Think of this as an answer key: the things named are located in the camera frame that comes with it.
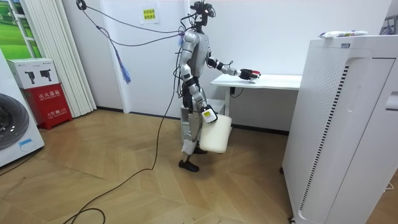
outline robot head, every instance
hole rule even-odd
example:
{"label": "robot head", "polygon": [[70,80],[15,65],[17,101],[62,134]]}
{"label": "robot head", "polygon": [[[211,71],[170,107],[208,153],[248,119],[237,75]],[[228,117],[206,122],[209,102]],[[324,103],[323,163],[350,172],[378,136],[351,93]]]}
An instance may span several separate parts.
{"label": "robot head", "polygon": [[193,6],[191,6],[191,9],[195,10],[198,15],[201,15],[201,21],[195,22],[195,26],[197,27],[206,26],[207,18],[209,16],[212,18],[216,16],[213,6],[205,3],[205,0],[195,2]]}

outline red fire extinguisher box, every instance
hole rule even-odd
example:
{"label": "red fire extinguisher box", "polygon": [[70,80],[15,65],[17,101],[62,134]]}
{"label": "red fire extinguisher box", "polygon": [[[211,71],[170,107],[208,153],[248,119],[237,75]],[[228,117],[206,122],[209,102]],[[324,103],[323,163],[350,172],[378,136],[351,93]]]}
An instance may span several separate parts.
{"label": "red fire extinguisher box", "polygon": [[64,121],[71,121],[67,100],[61,84],[22,90],[40,128],[51,129]]}

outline table leg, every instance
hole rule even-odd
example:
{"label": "table leg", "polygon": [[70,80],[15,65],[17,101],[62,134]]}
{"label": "table leg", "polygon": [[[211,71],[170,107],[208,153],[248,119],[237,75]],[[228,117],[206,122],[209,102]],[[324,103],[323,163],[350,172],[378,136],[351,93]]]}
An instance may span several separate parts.
{"label": "table leg", "polygon": [[224,115],[229,116],[229,93],[230,93],[231,87],[225,88],[225,109],[224,109]]}

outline green poster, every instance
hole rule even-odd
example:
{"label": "green poster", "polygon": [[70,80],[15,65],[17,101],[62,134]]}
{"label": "green poster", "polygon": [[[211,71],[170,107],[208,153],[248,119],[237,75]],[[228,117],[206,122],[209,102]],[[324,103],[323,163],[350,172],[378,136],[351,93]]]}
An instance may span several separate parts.
{"label": "green poster", "polygon": [[[14,0],[18,14],[24,14],[21,4]],[[28,37],[33,37],[26,19],[20,19]],[[31,41],[36,57],[41,57],[36,42]],[[6,59],[31,58],[21,30],[14,20],[10,5],[0,0],[0,49]]]}

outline robot shoulder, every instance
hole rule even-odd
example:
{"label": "robot shoulder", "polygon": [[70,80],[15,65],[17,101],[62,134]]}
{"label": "robot shoulder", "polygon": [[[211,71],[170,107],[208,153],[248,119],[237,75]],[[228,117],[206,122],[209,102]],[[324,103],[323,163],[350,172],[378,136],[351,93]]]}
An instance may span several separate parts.
{"label": "robot shoulder", "polygon": [[186,32],[184,34],[184,41],[188,43],[198,42],[199,36],[196,32]]}

